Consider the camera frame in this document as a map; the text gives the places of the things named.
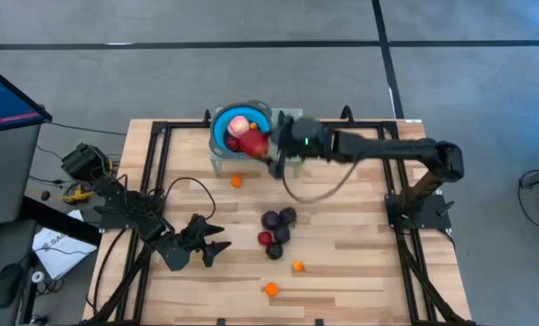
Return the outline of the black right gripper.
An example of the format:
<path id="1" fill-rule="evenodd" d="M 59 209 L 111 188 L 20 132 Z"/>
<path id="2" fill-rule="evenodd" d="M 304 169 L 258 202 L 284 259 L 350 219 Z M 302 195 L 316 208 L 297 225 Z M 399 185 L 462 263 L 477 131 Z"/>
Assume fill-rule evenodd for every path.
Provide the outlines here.
<path id="1" fill-rule="evenodd" d="M 262 154 L 259 159 L 269 167 L 272 177 L 283 177 L 288 158 L 332 159 L 332 134 L 318 120 L 287 117 L 268 133 L 270 141 L 277 147 L 277 158 Z"/>

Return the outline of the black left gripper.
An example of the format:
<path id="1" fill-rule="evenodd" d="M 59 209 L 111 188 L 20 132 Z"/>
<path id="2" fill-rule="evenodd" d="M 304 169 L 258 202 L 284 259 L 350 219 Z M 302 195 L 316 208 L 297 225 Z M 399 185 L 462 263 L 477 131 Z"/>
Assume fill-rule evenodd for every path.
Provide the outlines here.
<path id="1" fill-rule="evenodd" d="M 193 215 L 188 223 L 188 236 L 167 233 L 156 242 L 156 251 L 162 256 L 170 271 L 182 270 L 190 260 L 192 251 L 203 249 L 205 267 L 213 265 L 215 257 L 227 249 L 231 243 L 211 243 L 205 245 L 204 237 L 224 231 L 217 225 L 210 225 L 201 215 Z"/>

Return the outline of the large red apple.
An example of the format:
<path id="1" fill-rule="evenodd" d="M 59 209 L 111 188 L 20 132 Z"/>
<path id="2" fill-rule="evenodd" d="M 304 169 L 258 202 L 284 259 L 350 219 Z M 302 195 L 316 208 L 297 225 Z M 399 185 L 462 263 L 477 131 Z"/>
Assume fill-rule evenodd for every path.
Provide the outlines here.
<path id="1" fill-rule="evenodd" d="M 252 158 L 261 158 L 268 152 L 268 136 L 260 130 L 249 130 L 239 138 L 242 152 Z"/>

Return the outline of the pink peach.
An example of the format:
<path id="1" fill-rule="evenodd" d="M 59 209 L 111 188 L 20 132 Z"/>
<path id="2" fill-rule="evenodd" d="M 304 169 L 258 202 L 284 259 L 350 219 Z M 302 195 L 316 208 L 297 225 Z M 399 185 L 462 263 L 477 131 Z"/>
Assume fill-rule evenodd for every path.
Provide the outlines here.
<path id="1" fill-rule="evenodd" d="M 232 137 L 240 139 L 250 130 L 250 122 L 245 116 L 237 115 L 227 123 L 226 130 Z"/>

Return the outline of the dark purple plum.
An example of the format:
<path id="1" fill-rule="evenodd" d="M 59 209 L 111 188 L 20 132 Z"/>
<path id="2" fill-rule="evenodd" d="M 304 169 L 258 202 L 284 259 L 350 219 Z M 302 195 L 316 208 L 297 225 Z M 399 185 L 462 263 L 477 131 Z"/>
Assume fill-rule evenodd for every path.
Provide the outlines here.
<path id="1" fill-rule="evenodd" d="M 284 225 L 294 225 L 297 223 L 297 213 L 293 207 L 286 207 L 278 214 L 281 222 Z"/>
<path id="2" fill-rule="evenodd" d="M 264 229 L 272 231 L 282 224 L 282 220 L 275 211 L 267 211 L 263 213 L 261 223 Z"/>
<path id="3" fill-rule="evenodd" d="M 279 225 L 274 231 L 274 242 L 280 245 L 288 243 L 291 239 L 290 228 L 287 225 Z"/>

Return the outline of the pale green perforated riser shelf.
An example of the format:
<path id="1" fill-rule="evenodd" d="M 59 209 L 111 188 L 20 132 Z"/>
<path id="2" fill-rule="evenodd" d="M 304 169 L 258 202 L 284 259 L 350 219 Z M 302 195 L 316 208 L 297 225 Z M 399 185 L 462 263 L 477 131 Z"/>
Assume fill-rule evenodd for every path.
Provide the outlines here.
<path id="1" fill-rule="evenodd" d="M 278 120 L 280 118 L 281 115 L 285 115 L 285 116 L 292 116 L 293 118 L 295 119 L 299 119 L 303 116 L 303 110 L 302 109 L 271 109 L 272 111 L 272 128 L 278 124 Z M 212 154 L 211 153 L 211 150 L 210 150 L 210 160 L 211 160 L 211 164 L 212 164 L 212 167 L 215 171 L 215 174 L 217 177 L 220 177 L 221 176 L 221 173 L 222 173 L 222 167 L 223 167 L 223 163 L 226 162 L 226 161 L 244 161 L 244 160 L 248 160 L 248 157 L 247 159 L 222 159 L 222 158 L 219 158 L 217 157 L 216 155 Z"/>

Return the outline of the blue collapsible bowl grey rim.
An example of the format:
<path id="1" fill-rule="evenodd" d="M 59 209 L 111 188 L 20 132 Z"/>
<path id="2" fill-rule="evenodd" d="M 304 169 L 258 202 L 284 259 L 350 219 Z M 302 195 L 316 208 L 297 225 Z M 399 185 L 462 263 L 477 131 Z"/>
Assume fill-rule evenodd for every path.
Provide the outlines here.
<path id="1" fill-rule="evenodd" d="M 247 159 L 243 152 L 230 150 L 225 144 L 227 126 L 236 116 L 244 116 L 255 122 L 261 131 L 269 131 L 272 124 L 271 108 L 264 102 L 251 100 L 228 104 L 217 110 L 211 120 L 209 147 L 211 153 L 222 159 Z"/>

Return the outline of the black desk bar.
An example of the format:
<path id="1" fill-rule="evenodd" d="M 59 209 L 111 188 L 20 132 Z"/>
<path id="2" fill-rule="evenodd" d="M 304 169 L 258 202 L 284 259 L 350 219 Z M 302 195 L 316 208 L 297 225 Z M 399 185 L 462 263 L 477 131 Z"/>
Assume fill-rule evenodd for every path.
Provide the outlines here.
<path id="1" fill-rule="evenodd" d="M 24 197 L 21 204 L 20 220 L 34 220 L 38 225 L 68 235 L 76 240 L 98 246 L 101 233 L 98 227 L 68 216 L 30 197 Z"/>

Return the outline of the yellow clamp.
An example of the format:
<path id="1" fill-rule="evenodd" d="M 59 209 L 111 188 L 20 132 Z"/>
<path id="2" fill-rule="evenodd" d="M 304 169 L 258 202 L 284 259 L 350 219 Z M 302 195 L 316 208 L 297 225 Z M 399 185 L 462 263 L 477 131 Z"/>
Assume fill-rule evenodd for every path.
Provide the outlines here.
<path id="1" fill-rule="evenodd" d="M 66 203 L 78 204 L 88 201 L 93 195 L 93 192 L 87 192 L 83 191 L 81 188 L 76 188 L 72 195 L 63 196 L 62 200 Z"/>

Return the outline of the white printed paper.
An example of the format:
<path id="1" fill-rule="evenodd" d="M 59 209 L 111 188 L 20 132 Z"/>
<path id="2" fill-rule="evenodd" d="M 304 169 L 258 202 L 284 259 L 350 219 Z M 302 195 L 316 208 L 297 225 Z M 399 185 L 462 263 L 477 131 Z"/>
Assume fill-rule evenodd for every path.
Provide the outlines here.
<path id="1" fill-rule="evenodd" d="M 57 280 L 95 252 L 97 246 L 42 228 L 34 236 L 33 250 L 47 274 Z"/>

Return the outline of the black computer mouse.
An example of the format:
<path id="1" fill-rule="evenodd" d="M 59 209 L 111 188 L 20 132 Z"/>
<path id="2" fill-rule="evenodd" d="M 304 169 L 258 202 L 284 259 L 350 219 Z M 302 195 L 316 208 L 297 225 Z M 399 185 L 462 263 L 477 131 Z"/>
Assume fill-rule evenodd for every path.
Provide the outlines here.
<path id="1" fill-rule="evenodd" d="M 23 277 L 24 268 L 19 263 L 8 264 L 0 270 L 0 309 L 13 303 Z"/>

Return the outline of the tilted computer monitor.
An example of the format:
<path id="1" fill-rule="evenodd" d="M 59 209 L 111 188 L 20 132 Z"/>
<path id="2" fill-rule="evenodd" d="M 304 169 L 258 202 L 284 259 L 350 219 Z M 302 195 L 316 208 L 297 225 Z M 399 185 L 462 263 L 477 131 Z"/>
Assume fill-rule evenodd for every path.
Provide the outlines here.
<path id="1" fill-rule="evenodd" d="M 53 116 L 0 74 L 0 131 L 40 125 Z"/>

